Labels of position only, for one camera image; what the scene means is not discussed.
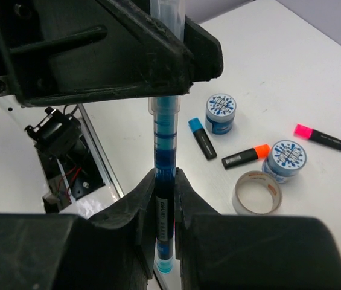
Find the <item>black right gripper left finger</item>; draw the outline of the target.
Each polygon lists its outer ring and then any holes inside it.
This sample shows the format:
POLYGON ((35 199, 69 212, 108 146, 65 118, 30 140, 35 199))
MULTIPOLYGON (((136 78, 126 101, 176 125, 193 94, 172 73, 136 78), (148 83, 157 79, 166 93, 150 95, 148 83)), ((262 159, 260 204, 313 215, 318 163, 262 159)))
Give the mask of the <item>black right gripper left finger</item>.
POLYGON ((155 251, 154 173, 90 218, 0 214, 0 289, 145 289, 155 251))

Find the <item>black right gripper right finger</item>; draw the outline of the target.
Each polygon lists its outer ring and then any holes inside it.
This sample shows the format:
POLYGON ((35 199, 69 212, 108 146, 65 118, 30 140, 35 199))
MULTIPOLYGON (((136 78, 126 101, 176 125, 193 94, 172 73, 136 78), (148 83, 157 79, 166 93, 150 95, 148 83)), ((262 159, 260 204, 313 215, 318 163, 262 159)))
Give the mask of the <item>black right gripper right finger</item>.
POLYGON ((218 213, 176 171, 183 289, 341 289, 341 255, 320 220, 218 213))

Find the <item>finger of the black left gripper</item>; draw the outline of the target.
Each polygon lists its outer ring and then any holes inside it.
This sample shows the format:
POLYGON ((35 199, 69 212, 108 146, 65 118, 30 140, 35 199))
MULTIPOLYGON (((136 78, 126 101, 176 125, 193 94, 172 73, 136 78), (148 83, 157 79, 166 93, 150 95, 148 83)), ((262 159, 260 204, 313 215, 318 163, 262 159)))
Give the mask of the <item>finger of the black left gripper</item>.
POLYGON ((221 43, 189 17, 185 19, 184 44, 193 55, 191 81, 208 82, 223 73, 221 43))
POLYGON ((182 95, 192 55, 131 1, 19 1, 19 46, 3 49, 24 106, 182 95))

